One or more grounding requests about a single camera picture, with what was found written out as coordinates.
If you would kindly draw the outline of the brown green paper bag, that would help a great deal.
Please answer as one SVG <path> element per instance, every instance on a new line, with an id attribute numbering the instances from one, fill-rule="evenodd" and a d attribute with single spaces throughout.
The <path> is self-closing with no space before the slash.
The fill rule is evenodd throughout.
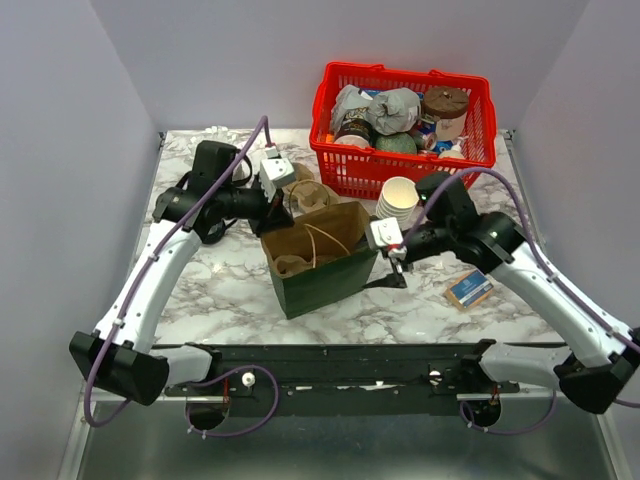
<path id="1" fill-rule="evenodd" d="M 367 283 L 377 253 L 367 246 L 369 214 L 357 201 L 340 203 L 301 215 L 291 228 L 262 236 L 261 246 L 272 285 L 286 318 L 292 319 L 360 292 Z M 337 260 L 282 278 L 274 267 L 280 255 L 331 255 Z"/>

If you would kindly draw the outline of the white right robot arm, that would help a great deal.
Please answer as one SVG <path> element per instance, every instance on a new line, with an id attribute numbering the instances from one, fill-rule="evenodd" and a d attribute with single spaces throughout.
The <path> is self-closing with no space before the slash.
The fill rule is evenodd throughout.
<path id="1" fill-rule="evenodd" d="M 542 386 L 586 412 L 605 413 L 639 367 L 639 331 L 608 315 L 556 269 L 524 221 L 478 212 L 461 177 L 436 172 L 419 182 L 393 177 L 384 183 L 366 230 L 370 249 L 392 268 L 377 286 L 403 288 L 410 265 L 453 253 L 514 292 L 565 342 L 482 341 L 462 362 L 462 384 L 474 392 L 493 383 Z"/>

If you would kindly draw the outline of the single brown cup carrier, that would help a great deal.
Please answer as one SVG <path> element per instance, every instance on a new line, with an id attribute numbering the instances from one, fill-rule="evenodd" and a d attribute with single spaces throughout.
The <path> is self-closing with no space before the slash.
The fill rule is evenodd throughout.
<path id="1" fill-rule="evenodd" d="M 282 278 L 288 278 L 300 273 L 324 266 L 337 260 L 336 256 L 319 255 L 305 259 L 298 255 L 280 255 L 274 259 L 276 273 Z"/>

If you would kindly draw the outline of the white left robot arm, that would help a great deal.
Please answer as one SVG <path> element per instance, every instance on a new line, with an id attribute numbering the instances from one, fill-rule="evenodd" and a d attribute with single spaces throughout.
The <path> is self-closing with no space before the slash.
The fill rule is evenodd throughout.
<path id="1" fill-rule="evenodd" d="M 246 220 L 255 236 L 289 227 L 283 205 L 295 171 L 275 145 L 249 177 L 233 178 L 239 150 L 217 141 L 196 147 L 192 169 L 160 194 L 147 243 L 113 306 L 90 333 L 77 332 L 70 354 L 87 383 L 128 401 L 152 404 L 172 385 L 188 383 L 201 395 L 222 380 L 213 352 L 192 345 L 151 352 L 164 307 L 184 268 L 215 227 Z"/>

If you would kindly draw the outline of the brown cardboard cup carrier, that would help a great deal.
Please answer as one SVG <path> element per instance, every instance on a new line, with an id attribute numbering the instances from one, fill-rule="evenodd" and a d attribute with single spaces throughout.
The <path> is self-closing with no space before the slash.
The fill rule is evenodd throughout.
<path id="1" fill-rule="evenodd" d="M 309 168 L 299 162 L 292 164 L 295 180 L 284 187 L 287 209 L 307 214 L 341 202 L 341 197 L 329 186 L 316 180 Z"/>

